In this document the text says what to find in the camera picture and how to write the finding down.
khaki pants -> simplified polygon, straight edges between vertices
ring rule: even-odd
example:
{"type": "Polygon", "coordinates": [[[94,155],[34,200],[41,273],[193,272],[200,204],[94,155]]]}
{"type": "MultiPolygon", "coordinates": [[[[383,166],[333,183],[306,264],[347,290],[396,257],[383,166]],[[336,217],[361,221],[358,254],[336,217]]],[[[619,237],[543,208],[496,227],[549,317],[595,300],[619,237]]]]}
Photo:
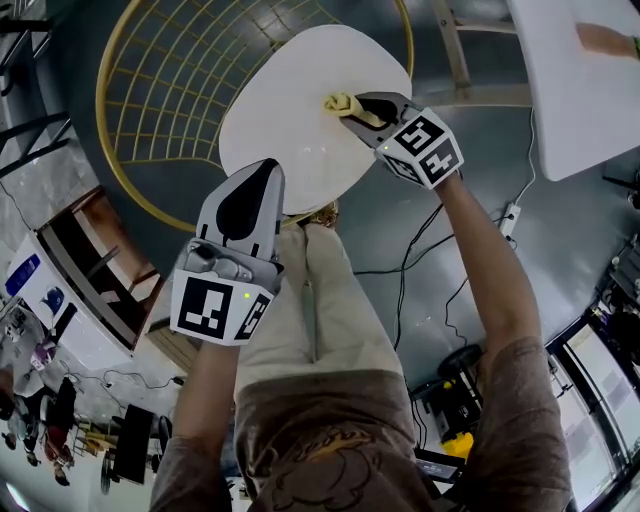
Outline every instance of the khaki pants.
{"type": "Polygon", "coordinates": [[[282,289],[248,345],[242,347],[236,396],[256,382],[321,372],[388,370],[402,375],[393,346],[363,292],[338,235],[310,224],[283,229],[282,289]],[[302,290],[311,282],[316,343],[307,335],[302,290]]]}

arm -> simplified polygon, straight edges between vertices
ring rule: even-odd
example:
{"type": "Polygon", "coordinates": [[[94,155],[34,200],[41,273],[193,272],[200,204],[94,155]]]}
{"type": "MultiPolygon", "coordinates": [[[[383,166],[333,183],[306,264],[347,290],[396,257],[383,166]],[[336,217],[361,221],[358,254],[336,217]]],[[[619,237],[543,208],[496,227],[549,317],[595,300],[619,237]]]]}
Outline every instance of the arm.
{"type": "Polygon", "coordinates": [[[202,343],[176,406],[174,437],[190,439],[220,461],[233,405],[239,347],[202,343]]]}
{"type": "Polygon", "coordinates": [[[458,174],[436,189],[451,220],[487,332],[486,368],[510,343],[540,337],[538,305],[513,249],[458,174]]]}
{"type": "Polygon", "coordinates": [[[591,23],[578,23],[576,29],[582,46],[587,51],[635,60],[640,58],[634,37],[591,23]]]}
{"type": "Polygon", "coordinates": [[[173,438],[154,482],[151,510],[231,510],[220,472],[238,368],[239,347],[202,343],[180,394],[173,438]]]}
{"type": "Polygon", "coordinates": [[[568,457],[531,284],[457,174],[436,190],[487,331],[480,424],[450,495],[472,510],[560,512],[571,497],[568,457]]]}

yellow object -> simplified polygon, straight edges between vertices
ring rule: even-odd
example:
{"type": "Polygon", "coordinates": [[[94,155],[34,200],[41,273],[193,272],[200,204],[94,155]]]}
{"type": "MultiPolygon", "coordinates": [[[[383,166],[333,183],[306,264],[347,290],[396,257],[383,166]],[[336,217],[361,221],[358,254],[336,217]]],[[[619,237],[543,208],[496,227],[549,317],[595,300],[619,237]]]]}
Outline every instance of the yellow object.
{"type": "MultiPolygon", "coordinates": [[[[404,0],[395,3],[411,77],[413,33],[404,0]]],[[[304,29],[339,23],[320,0],[232,0],[222,10],[214,4],[132,0],[111,32],[96,86],[100,144],[118,182],[148,213],[190,232],[193,224],[140,193],[127,166],[188,160],[221,168],[217,145],[222,120],[251,77],[304,29]]]]}
{"type": "Polygon", "coordinates": [[[442,443],[442,448],[447,455],[462,457],[467,460],[473,446],[473,436],[469,432],[458,434],[455,439],[442,443]]]}
{"type": "Polygon", "coordinates": [[[327,96],[324,101],[324,109],[338,117],[357,117],[363,123],[374,128],[382,128],[385,123],[377,115],[367,112],[353,94],[336,92],[327,96]]]}

person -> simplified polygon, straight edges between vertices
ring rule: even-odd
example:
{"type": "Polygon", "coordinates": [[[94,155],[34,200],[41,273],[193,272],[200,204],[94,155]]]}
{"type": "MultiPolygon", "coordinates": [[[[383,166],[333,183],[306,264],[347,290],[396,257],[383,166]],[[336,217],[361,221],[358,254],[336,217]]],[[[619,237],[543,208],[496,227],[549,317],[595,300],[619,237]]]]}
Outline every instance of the person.
{"type": "Polygon", "coordinates": [[[37,468],[41,464],[41,462],[38,460],[38,457],[36,457],[36,454],[33,453],[33,450],[27,451],[27,462],[34,468],[37,468]]]}
{"type": "Polygon", "coordinates": [[[5,443],[11,450],[15,449],[16,441],[25,441],[31,436],[38,435],[38,418],[30,413],[25,399],[19,395],[13,396],[7,430],[9,434],[5,436],[5,443]]]}
{"type": "Polygon", "coordinates": [[[578,23],[576,30],[587,51],[640,60],[640,39],[637,37],[593,23],[578,23]]]}
{"type": "Polygon", "coordinates": [[[71,484],[69,480],[67,480],[67,475],[64,473],[64,469],[62,468],[62,464],[59,462],[54,462],[53,464],[53,475],[62,487],[69,487],[71,484]]]}
{"type": "Polygon", "coordinates": [[[54,466],[56,481],[60,485],[63,477],[63,465],[73,466],[74,460],[71,450],[67,446],[67,436],[75,424],[74,411],[76,390],[73,383],[65,377],[58,391],[58,396],[47,415],[47,430],[45,432],[44,454],[54,466]]]}
{"type": "Polygon", "coordinates": [[[234,396],[251,510],[565,509],[568,455],[531,284],[458,174],[436,191],[486,330],[484,407],[460,481],[441,496],[416,465],[399,359],[337,234],[310,223],[279,235],[285,278],[250,343],[202,344],[176,406],[153,512],[231,509],[219,460],[234,396]],[[315,347],[301,308],[307,279],[315,347]]]}
{"type": "Polygon", "coordinates": [[[0,419],[5,421],[13,414],[16,395],[29,398],[44,386],[31,366],[31,356],[42,338],[39,320],[30,311],[17,309],[26,318],[27,328],[17,342],[7,337],[0,351],[0,419]]]}
{"type": "Polygon", "coordinates": [[[4,444],[7,445],[7,448],[9,448],[9,450],[13,451],[16,449],[18,438],[13,432],[9,432],[8,434],[3,433],[2,438],[4,439],[4,444]]]}

brown shirt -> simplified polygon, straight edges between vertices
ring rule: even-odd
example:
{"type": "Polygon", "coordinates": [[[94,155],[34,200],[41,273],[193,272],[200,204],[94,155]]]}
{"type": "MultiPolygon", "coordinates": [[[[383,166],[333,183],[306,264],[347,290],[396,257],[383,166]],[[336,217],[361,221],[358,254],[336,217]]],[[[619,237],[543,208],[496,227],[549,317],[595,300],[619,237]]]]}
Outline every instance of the brown shirt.
{"type": "MultiPolygon", "coordinates": [[[[445,496],[417,468],[400,375],[378,370],[257,383],[238,400],[236,454],[251,510],[562,511],[571,489],[539,340],[495,359],[461,481],[445,496]]],[[[216,461],[173,439],[151,510],[231,510],[216,461]]]]}

